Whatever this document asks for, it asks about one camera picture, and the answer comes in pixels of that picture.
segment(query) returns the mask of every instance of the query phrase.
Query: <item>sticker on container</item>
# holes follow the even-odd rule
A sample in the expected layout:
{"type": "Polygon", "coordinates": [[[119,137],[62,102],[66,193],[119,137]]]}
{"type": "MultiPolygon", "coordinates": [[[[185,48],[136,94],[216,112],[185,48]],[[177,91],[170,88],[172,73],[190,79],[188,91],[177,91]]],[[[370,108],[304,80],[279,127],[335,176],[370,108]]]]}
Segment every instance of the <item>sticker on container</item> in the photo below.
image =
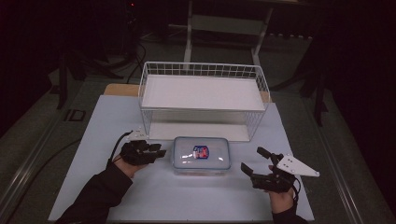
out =
{"type": "Polygon", "coordinates": [[[195,146],[192,155],[195,159],[207,159],[209,158],[209,148],[207,146],[195,146]]]}

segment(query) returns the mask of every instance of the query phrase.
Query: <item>dark background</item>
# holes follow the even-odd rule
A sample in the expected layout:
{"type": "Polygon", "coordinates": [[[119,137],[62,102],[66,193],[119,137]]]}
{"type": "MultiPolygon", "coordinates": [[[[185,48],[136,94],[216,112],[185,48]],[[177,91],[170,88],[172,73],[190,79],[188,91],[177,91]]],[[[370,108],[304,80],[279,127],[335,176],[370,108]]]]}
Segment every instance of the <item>dark background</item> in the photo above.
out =
{"type": "MultiPolygon", "coordinates": [[[[1,2],[0,136],[51,88],[47,74],[58,67],[59,55],[65,48],[80,49],[87,56],[102,60],[106,59],[107,49],[120,53],[133,51],[134,46],[120,46],[120,39],[131,32],[125,25],[131,18],[122,17],[126,10],[122,7],[128,7],[130,2],[126,5],[121,1],[92,2],[1,2]],[[104,8],[112,9],[106,13],[104,8]],[[106,17],[111,18],[111,23],[103,20],[106,17]]],[[[187,1],[134,3],[134,18],[164,39],[168,23],[187,21],[187,1]]],[[[396,149],[396,3],[390,0],[325,3],[335,8],[320,10],[327,16],[320,29],[317,23],[311,24],[309,17],[305,23],[303,19],[299,22],[309,24],[308,28],[291,23],[302,14],[307,15],[307,9],[287,6],[276,7],[268,33],[285,37],[299,33],[314,36],[305,58],[312,61],[319,73],[326,75],[326,87],[332,91],[361,154],[395,214],[392,171],[396,149]]],[[[227,3],[218,7],[218,11],[222,10],[238,15],[252,14],[244,7],[233,4],[227,7],[227,3]]]]}

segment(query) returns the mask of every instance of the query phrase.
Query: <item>gray carpet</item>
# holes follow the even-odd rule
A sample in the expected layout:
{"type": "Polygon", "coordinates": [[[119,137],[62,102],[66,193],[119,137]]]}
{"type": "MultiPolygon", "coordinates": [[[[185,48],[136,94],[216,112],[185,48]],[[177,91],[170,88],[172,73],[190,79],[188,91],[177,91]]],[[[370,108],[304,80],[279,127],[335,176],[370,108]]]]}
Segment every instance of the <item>gray carpet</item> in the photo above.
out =
{"type": "MultiPolygon", "coordinates": [[[[262,69],[268,84],[273,86],[292,76],[309,45],[309,40],[298,38],[285,40],[270,36],[264,40],[263,44],[260,54],[262,69]]],[[[183,60],[185,48],[183,42],[142,42],[142,45],[147,50],[147,61],[181,62],[183,60]]],[[[252,64],[249,49],[210,48],[205,45],[193,46],[191,61],[252,64]]],[[[1,192],[6,192],[12,176],[18,172],[19,167],[37,143],[39,145],[42,143],[40,145],[42,153],[38,155],[35,171],[30,177],[34,176],[39,167],[54,153],[81,138],[96,101],[104,92],[106,85],[124,82],[134,67],[135,64],[117,72],[125,77],[124,80],[108,79],[92,73],[85,82],[71,81],[69,100],[62,111],[56,110],[56,95],[43,96],[0,140],[1,192]],[[85,111],[84,120],[64,120],[68,109],[85,111]],[[51,124],[55,125],[50,132],[47,128],[51,124]]],[[[396,223],[331,93],[326,92],[325,105],[329,112],[322,114],[323,127],[319,128],[312,117],[313,99],[301,98],[298,93],[301,84],[296,83],[282,91],[272,92],[272,96],[293,153],[300,160],[320,170],[321,173],[320,178],[303,177],[308,200],[316,219],[312,223],[351,223],[350,214],[342,200],[345,197],[340,196],[340,193],[344,191],[340,189],[340,176],[337,174],[342,174],[341,181],[344,181],[346,189],[350,192],[347,197],[351,196],[355,202],[361,216],[359,219],[363,223],[396,223]],[[335,159],[333,161],[336,161],[335,166],[334,163],[329,162],[329,152],[335,159]]],[[[78,143],[66,148],[45,166],[27,190],[10,223],[48,222],[51,207],[77,148],[78,143]]],[[[13,211],[15,206],[15,203],[12,204],[8,211],[13,211]]]]}

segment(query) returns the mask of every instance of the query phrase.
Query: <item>person's arm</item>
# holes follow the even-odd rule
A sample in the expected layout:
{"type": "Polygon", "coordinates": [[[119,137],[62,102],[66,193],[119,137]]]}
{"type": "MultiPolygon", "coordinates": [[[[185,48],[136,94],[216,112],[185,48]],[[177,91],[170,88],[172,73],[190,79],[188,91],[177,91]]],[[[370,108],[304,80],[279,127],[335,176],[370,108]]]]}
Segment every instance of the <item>person's arm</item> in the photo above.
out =
{"type": "Polygon", "coordinates": [[[132,166],[120,156],[116,157],[102,173],[87,182],[75,202],[55,223],[106,223],[110,207],[120,204],[133,183],[134,173],[143,167],[132,166]]]}
{"type": "Polygon", "coordinates": [[[302,217],[296,215],[297,202],[293,199],[293,189],[288,192],[268,192],[275,224],[306,224],[302,217]]]}

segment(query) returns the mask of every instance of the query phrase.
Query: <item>clear container lid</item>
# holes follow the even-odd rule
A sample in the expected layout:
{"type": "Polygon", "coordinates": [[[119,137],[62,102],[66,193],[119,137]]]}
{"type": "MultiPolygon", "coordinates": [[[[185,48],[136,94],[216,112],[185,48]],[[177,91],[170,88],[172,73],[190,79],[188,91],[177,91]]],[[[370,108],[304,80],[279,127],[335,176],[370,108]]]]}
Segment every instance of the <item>clear container lid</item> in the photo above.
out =
{"type": "Polygon", "coordinates": [[[231,167],[227,139],[177,137],[172,163],[176,169],[228,170],[231,167]]]}

